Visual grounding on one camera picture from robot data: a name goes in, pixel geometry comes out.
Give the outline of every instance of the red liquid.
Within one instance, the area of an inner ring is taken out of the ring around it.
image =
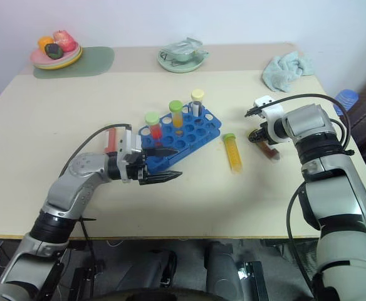
[[[110,152],[116,151],[116,128],[112,127],[108,130],[108,144],[103,150],[104,153],[108,154]]]
[[[160,140],[162,138],[162,130],[160,129],[160,124],[151,125],[150,133],[152,138],[154,138],[155,140]]]

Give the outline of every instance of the robotic arm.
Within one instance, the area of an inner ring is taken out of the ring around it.
[[[292,140],[305,183],[298,190],[306,222],[321,231],[313,293],[317,300],[366,300],[366,190],[339,143],[327,113],[306,105],[284,113],[264,96],[247,115],[266,122],[249,135],[251,142]]]
[[[150,175],[145,161],[147,156],[164,157],[176,152],[166,147],[142,149],[140,136],[126,129],[118,153],[76,156],[51,186],[33,228],[24,236],[1,275],[0,300],[50,300],[63,269],[60,258],[94,190],[117,179],[138,180],[140,185],[174,179],[182,173],[167,171]]]

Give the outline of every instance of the light blue towel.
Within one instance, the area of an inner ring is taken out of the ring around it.
[[[313,75],[314,68],[311,60],[306,56],[299,57],[298,52],[288,53],[284,57],[274,57],[264,69],[265,85],[274,92],[290,91],[289,82],[302,75]]]

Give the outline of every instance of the plastic bag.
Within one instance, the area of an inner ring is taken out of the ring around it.
[[[197,55],[207,55],[208,52],[198,50],[202,46],[201,41],[197,41],[192,38],[186,38],[183,41],[169,44],[162,48],[162,51],[167,53],[173,59],[177,61],[188,61]]]

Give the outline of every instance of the yellow liquid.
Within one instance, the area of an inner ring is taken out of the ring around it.
[[[182,112],[172,113],[172,123],[174,127],[180,128],[183,126],[183,115]]]
[[[243,170],[243,166],[241,164],[238,147],[234,137],[225,140],[225,147],[227,157],[229,158],[229,163],[231,165],[231,170],[233,172],[241,172]]]

